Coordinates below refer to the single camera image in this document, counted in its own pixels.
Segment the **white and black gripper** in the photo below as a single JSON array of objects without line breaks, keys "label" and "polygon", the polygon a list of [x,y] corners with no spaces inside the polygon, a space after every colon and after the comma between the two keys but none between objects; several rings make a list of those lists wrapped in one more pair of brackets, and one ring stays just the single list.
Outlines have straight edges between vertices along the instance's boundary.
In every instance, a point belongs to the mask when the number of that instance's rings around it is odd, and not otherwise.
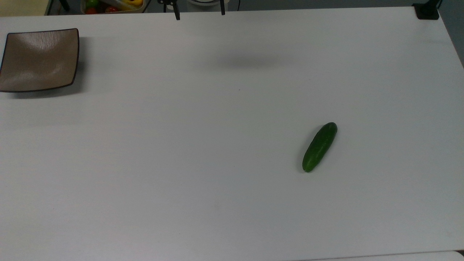
[{"label": "white and black gripper", "polygon": [[158,0],[158,4],[172,5],[176,20],[180,20],[180,12],[178,6],[192,4],[202,7],[220,5],[222,16],[225,15],[225,7],[228,6],[230,0]]}]

